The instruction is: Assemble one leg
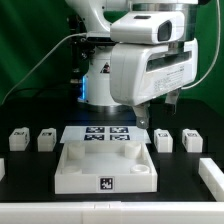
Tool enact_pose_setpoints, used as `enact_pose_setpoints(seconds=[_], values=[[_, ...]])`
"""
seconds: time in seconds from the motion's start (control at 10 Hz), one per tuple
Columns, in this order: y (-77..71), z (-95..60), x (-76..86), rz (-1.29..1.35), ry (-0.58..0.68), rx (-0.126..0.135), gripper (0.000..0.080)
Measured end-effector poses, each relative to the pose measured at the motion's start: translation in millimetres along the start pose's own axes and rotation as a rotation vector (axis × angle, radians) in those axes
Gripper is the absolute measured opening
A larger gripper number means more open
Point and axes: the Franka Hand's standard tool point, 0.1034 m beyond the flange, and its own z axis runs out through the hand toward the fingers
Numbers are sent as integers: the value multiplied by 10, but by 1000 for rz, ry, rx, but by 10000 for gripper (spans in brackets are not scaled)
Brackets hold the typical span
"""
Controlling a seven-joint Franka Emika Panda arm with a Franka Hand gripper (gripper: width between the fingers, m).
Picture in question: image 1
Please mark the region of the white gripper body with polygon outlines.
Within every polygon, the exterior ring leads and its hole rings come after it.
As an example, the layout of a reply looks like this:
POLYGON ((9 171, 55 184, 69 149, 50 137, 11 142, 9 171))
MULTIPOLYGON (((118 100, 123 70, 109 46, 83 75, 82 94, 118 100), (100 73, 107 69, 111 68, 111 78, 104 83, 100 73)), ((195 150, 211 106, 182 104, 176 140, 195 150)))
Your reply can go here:
POLYGON ((169 45, 116 44, 110 60, 110 94, 115 102, 136 106, 194 81, 197 40, 185 42, 183 51, 169 45))

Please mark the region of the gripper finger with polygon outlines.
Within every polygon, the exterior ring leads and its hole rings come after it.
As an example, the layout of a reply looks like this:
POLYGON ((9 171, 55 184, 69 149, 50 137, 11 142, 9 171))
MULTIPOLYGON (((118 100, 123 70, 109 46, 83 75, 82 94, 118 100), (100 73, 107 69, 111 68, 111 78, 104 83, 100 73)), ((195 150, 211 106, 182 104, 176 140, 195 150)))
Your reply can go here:
POLYGON ((134 106, 133 111, 136 115, 136 126, 140 129, 147 129, 149 127, 149 104, 134 106))
POLYGON ((178 88, 169 92, 166 96, 165 105, 166 105, 167 112, 170 115, 174 115, 176 113, 177 102, 179 99, 180 92, 181 92, 181 89, 178 88))

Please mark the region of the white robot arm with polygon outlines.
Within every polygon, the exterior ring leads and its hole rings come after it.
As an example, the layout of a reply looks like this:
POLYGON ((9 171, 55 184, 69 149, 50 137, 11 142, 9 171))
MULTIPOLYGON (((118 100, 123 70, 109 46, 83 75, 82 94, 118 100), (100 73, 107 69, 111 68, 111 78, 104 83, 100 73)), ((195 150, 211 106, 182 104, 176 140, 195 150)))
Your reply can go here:
POLYGON ((176 110, 179 93, 196 86, 199 7, 218 0, 65 0, 81 27, 77 52, 89 60, 81 101, 131 107, 149 126, 150 101, 164 95, 176 110))

